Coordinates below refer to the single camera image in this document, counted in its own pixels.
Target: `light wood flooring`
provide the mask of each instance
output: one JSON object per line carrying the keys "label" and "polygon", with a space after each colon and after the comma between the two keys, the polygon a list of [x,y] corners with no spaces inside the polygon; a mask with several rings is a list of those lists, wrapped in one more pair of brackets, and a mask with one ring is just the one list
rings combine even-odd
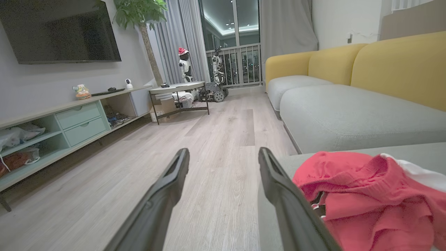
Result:
{"label": "light wood flooring", "polygon": [[264,93],[157,125],[142,118],[7,190],[2,251],[103,250],[177,150],[190,150],[164,250],[259,250],[260,146],[295,155]]}

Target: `security camera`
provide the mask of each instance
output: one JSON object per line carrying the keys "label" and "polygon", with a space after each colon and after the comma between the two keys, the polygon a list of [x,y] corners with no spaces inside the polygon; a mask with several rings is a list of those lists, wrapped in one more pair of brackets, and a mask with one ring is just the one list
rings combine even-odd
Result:
{"label": "security camera", "polygon": [[132,81],[130,79],[126,79],[125,82],[127,83],[127,86],[126,86],[127,89],[133,88]]}

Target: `yellow sofa backrest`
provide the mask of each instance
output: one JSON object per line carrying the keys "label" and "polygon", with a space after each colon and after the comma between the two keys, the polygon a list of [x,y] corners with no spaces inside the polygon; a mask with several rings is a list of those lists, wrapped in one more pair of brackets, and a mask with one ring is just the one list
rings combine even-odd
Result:
{"label": "yellow sofa backrest", "polygon": [[351,86],[446,111],[446,31],[365,46]]}
{"label": "yellow sofa backrest", "polygon": [[350,85],[353,62],[366,45],[353,44],[314,52],[308,64],[308,76]]}

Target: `santa hat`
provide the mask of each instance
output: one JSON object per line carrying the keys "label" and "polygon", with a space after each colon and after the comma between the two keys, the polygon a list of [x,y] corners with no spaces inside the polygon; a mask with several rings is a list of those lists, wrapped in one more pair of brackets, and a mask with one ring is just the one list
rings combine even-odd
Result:
{"label": "santa hat", "polygon": [[178,49],[178,56],[184,55],[184,54],[186,54],[186,53],[188,53],[188,52],[189,52],[188,50],[186,50],[186,49],[180,47],[180,48]]}

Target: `sofa armrest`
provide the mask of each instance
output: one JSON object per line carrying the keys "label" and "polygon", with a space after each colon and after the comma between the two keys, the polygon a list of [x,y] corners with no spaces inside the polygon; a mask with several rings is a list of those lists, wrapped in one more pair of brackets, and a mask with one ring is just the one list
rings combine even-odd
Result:
{"label": "sofa armrest", "polygon": [[266,60],[266,91],[270,80],[292,75],[308,75],[308,62],[315,51],[270,57]]}

